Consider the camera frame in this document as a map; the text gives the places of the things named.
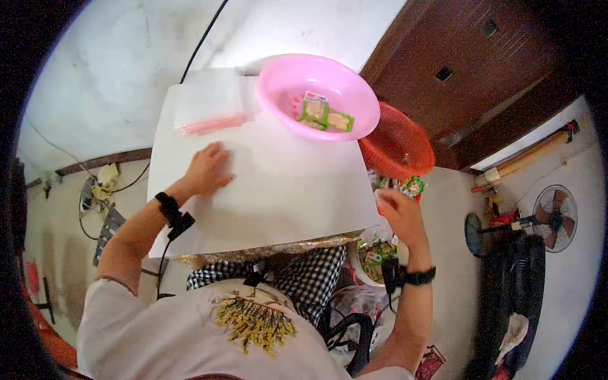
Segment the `electric fan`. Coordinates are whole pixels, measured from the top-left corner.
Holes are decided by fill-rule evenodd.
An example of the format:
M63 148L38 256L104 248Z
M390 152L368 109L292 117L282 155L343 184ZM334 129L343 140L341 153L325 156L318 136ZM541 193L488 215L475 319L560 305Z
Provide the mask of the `electric fan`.
M574 238L577 220L576 203L572 194L562 185L551 185L536 198L534 215L520 218L511 224L484 229L477 214L467 215L466 245L472 254L481 257L485 254L486 234L532 227L534 234L543 238L546 251L560 252Z

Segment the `pink plastic basin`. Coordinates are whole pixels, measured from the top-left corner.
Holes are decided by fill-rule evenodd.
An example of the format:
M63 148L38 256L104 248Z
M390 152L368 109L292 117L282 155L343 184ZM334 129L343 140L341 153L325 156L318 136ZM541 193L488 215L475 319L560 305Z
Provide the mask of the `pink plastic basin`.
M295 121L294 98L306 90L324 95L330 108L354 117L352 131L319 131ZM288 55L268 63L258 80L264 108L299 136L313 140L358 140L370 134L380 119L376 94L357 73L317 55Z

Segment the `fan guard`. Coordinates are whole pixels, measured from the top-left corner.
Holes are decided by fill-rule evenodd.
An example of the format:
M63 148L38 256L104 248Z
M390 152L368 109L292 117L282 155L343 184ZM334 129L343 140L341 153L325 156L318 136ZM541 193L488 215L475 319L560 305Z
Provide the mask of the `fan guard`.
M534 203L534 215L540 224L534 233L542 236L547 252L563 251L574 238L578 216L574 197L562 185L551 185Z

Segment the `white t-shirt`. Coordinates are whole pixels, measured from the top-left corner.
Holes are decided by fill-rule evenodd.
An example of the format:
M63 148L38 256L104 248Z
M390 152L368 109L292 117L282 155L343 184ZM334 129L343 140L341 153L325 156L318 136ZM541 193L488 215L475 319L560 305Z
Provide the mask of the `white t-shirt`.
M86 293L78 367L94 379L186 380L208 373L256 379L350 379L291 301L263 284L224 280L146 306L98 280ZM389 367L365 380L405 379Z

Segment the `fan blade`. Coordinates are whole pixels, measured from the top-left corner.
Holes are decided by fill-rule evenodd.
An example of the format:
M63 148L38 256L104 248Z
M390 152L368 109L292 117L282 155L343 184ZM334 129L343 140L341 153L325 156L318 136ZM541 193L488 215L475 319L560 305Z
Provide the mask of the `fan blade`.
M572 232L574 232L574 219L569 218L567 216L564 217L564 220L562 222L562 226L564 226L564 228L566 229L566 233L568 234L568 237L570 237L572 235Z
M562 204L568 198L568 193L562 190L555 190L553 193L553 212L562 208Z
M551 235L547 236L545 239L545 247L549 249L553 249L555 247L555 242L558 240L558 235L556 232L552 232Z
M542 208L541 205L538 205L538 209L536 209L536 214L534 214L536 220L542 224L549 224L549 214Z

